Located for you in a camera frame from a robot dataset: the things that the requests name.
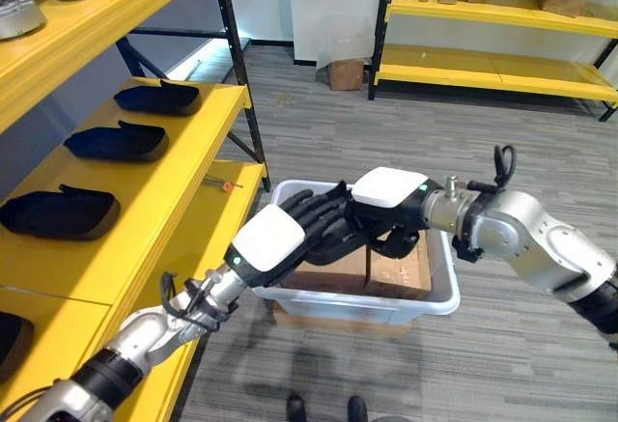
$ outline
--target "black shoe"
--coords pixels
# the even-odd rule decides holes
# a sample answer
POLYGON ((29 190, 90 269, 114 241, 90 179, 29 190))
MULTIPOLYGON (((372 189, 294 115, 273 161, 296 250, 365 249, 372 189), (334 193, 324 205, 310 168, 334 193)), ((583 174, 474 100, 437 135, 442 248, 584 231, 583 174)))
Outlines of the black shoe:
POLYGON ((286 416, 289 422, 307 422, 305 402, 300 398, 300 395, 292 393, 288 397, 288 402, 286 403, 286 416))
POLYGON ((368 422, 367 407, 360 396, 350 396, 348 400, 348 422, 368 422))

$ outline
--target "yellow shelf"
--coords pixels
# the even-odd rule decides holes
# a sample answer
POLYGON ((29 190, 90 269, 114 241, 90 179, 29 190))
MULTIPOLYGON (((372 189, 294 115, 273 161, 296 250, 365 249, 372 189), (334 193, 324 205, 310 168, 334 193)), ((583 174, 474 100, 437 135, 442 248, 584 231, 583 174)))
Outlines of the yellow shelf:
MULTIPOLYGON (((156 82, 135 78, 125 87, 156 82)), ((120 202, 121 215, 108 234, 92 241, 37 239, 0 226, 0 285, 112 305, 106 323, 114 329, 119 325, 239 110, 250 104, 245 86, 187 84, 199 87, 203 99, 193 116, 127 112, 111 99, 79 128, 114 126, 120 119, 164 127, 170 145, 158 161, 86 160, 61 145, 15 190, 9 198, 57 190, 60 183, 109 191, 120 202)))
POLYGON ((0 311, 34 324, 32 349, 19 372, 0 386, 0 408, 54 379, 67 378, 87 357, 108 306, 0 288, 0 311))
POLYGON ((618 9, 596 4, 588 4, 580 16, 571 18, 539 10, 536 0, 487 0, 485 3, 460 1, 455 5, 439 4, 437 0, 392 0, 386 10, 386 21, 391 14, 513 24, 618 38, 618 9))
MULTIPOLYGON (((207 270, 221 266, 225 250, 248 214, 265 172, 263 164, 212 164, 209 175, 239 183, 242 188, 235 187, 229 193, 209 185, 198 188, 133 310, 160 303, 158 282, 163 271, 176 272, 180 286, 186 278, 203 278, 207 270)), ((185 345, 155 367, 119 408, 114 420, 168 420, 197 343, 185 345)))
POLYGON ((448 48, 387 44, 380 80, 592 98, 618 103, 618 92, 592 65, 448 48))
POLYGON ((171 0, 37 0, 47 24, 0 42, 0 132, 171 0))

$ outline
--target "white plastic bin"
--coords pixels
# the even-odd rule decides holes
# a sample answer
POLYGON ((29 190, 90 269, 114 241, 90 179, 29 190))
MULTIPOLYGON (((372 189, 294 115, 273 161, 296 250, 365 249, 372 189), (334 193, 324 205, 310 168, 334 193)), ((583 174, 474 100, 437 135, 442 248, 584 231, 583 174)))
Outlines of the white plastic bin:
MULTIPOLYGON (((271 202, 279 204, 299 190, 325 193, 335 183, 284 181, 275 188, 271 202)), ((427 244, 432 270, 432 291, 422 299, 330 294, 282 287, 257 287, 256 295, 276 300, 289 314, 316 318, 347 319, 381 324, 405 324, 422 314, 445 315, 460 305, 460 289, 446 234, 429 231, 427 244)))

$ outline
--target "silver metal component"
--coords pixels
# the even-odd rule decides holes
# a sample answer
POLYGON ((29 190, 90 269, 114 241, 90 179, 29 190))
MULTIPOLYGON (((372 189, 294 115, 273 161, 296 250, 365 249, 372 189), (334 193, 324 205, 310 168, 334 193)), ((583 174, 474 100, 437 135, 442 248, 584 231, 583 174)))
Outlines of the silver metal component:
POLYGON ((477 194, 460 191, 456 195, 452 198, 446 190, 436 190, 427 198, 423 207, 423 218, 429 227, 457 236, 462 235, 465 214, 477 194))
POLYGON ((446 185, 444 189, 446 191, 446 198, 449 200, 457 200, 457 176, 449 176, 446 178, 446 185))
POLYGON ((57 380, 19 419, 21 422, 52 420, 58 412, 70 414, 83 422, 109 422, 112 409, 72 380, 57 380))
MULTIPOLYGON (((245 288, 246 284, 225 265, 209 272, 199 286, 206 295, 205 301, 221 316, 229 314, 230 305, 245 288)), ((184 291, 172 298, 170 304, 183 311, 191 299, 184 291)), ((106 348, 131 361, 146 376, 153 366, 167 359, 178 347, 218 329, 218 318, 199 306, 189 312, 188 318, 193 323, 168 314, 162 306, 141 309, 126 319, 119 334, 106 348)))
POLYGON ((527 193, 500 192, 474 221, 470 244, 505 259, 539 290, 571 303, 611 276, 611 257, 527 193))
POLYGON ((34 31, 45 22, 34 0, 0 0, 0 41, 34 31))

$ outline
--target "robotic arm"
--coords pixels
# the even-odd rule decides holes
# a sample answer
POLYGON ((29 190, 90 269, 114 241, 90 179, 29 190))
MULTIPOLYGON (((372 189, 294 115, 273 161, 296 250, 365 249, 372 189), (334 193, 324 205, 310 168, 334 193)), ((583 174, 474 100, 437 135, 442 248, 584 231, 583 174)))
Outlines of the robotic arm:
POLYGON ((418 231, 431 228, 454 235, 461 259, 474 263, 485 252, 503 258, 524 281, 573 307, 616 349, 616 263, 530 195, 506 190, 515 172, 513 147, 496 147, 494 161, 495 185, 450 177, 442 187, 419 173, 377 168, 352 190, 340 183, 323 195, 305 190, 280 207, 266 206, 240 229, 224 266, 202 282, 186 281, 178 295, 172 275, 163 276, 162 305, 133 313, 116 337, 70 379, 56 380, 21 420, 110 421, 153 366, 218 330, 247 287, 277 283, 305 259, 326 265, 363 244, 402 258, 418 231))

